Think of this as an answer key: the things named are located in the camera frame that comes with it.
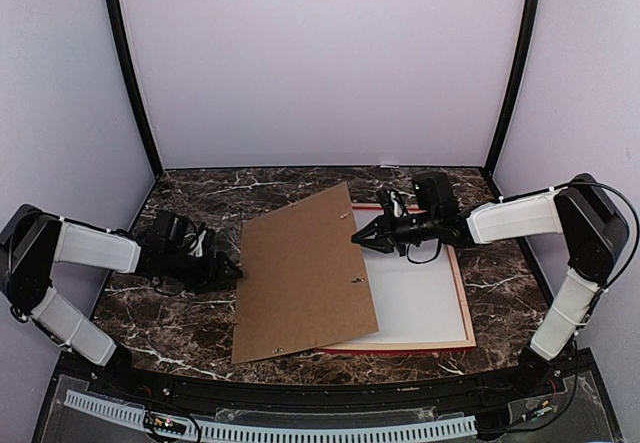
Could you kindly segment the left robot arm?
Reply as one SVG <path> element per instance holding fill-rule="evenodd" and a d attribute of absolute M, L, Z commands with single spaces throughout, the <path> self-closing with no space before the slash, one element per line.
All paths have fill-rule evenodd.
<path fill-rule="evenodd" d="M 214 235 L 206 224 L 167 210 L 134 236 L 23 204 L 1 230 L 1 292 L 16 320 L 33 323 L 61 349 L 103 368 L 103 384 L 120 399 L 131 399 L 141 390 L 141 378 L 128 367 L 129 350 L 64 295 L 57 277 L 119 273 L 174 280 L 194 294 L 213 291 L 243 276 L 214 248 Z"/>

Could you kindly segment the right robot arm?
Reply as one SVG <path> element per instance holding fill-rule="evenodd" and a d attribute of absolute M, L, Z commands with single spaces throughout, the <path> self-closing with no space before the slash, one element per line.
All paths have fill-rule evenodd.
<path fill-rule="evenodd" d="M 626 270 L 628 264 L 620 258 L 635 256 L 639 218 L 626 219 L 613 201 L 622 193 L 588 173 L 468 211 L 460 209 L 444 172 L 418 174 L 411 184 L 417 211 L 408 210 L 398 191 L 380 190 L 381 214 L 354 233 L 352 243 L 407 257 L 410 247 L 432 240 L 471 248 L 536 235 L 563 237 L 568 255 L 566 276 L 522 352 L 526 362 L 510 376 L 510 387 L 517 395 L 534 395 L 549 379 L 546 363 L 587 324 L 601 296 Z"/>

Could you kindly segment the brown cardboard backing board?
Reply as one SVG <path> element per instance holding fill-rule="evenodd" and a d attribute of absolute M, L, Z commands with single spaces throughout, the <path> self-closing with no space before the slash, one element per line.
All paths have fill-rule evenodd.
<path fill-rule="evenodd" d="M 379 330 L 346 184 L 244 223 L 231 361 L 331 346 Z"/>

